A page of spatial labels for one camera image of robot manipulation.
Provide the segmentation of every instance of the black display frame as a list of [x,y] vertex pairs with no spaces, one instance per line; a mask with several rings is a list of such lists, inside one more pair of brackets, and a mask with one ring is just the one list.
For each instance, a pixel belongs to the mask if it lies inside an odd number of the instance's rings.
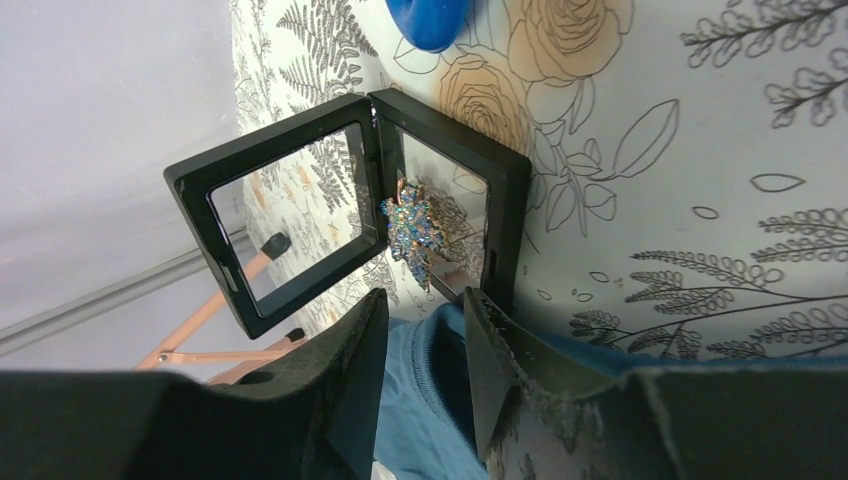
[[[354,124],[360,128],[349,128]],[[359,237],[257,301],[220,225],[212,192],[342,129],[351,155],[360,156],[364,166],[354,177],[368,188],[368,202],[358,203],[369,209],[364,213],[372,228],[363,228]],[[398,176],[406,171],[399,129],[486,181],[480,289],[511,309],[530,160],[403,92],[386,89],[342,95],[165,169],[168,187],[248,337],[258,338],[387,248],[387,220],[379,206],[395,195]],[[436,276],[431,281],[450,300],[462,294]]]

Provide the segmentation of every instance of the white wall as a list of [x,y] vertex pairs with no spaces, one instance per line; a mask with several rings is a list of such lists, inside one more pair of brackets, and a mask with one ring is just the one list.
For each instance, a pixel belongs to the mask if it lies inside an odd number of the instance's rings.
[[237,135],[230,30],[227,0],[0,2],[0,329],[195,247],[161,172]]

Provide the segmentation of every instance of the blue fabric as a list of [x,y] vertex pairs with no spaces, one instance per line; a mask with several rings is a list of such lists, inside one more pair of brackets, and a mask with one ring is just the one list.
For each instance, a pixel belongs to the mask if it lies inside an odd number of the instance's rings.
[[[637,367],[704,365],[795,368],[848,365],[848,357],[692,361],[651,358],[589,345],[572,338],[536,335],[570,359],[611,377]],[[441,357],[448,352],[453,368]],[[451,388],[469,387],[462,307],[446,304],[420,322],[392,319],[377,421],[375,456],[398,480],[485,480],[473,441],[470,409]]]
[[[390,320],[375,457],[398,480],[486,480],[489,475],[468,440],[471,432],[452,418],[437,387],[440,372],[431,355],[439,347],[439,328],[464,341],[462,308],[442,305],[420,322]],[[467,367],[457,369],[462,373]]]

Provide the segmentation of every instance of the brooch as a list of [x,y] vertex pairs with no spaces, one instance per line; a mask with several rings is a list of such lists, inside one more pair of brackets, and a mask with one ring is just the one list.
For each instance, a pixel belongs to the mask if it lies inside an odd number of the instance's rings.
[[395,261],[404,260],[412,277],[430,291],[430,251],[445,245],[445,233],[431,216],[431,205],[424,189],[406,179],[398,181],[397,201],[387,198],[380,204],[389,219],[389,248]]

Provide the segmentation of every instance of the floral wallpaper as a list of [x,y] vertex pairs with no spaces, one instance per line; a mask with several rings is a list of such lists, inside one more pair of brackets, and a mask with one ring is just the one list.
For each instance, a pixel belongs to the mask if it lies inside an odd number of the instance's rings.
[[[430,54],[380,0],[233,0],[242,128],[400,88],[531,159],[517,321],[650,356],[848,352],[848,0],[472,4]],[[356,201],[331,147],[257,174],[254,228],[279,228],[288,186],[326,237],[320,210]],[[463,225],[458,178],[432,181]],[[443,301],[372,262],[335,294],[384,286],[406,318]],[[347,305],[323,298],[299,321]]]

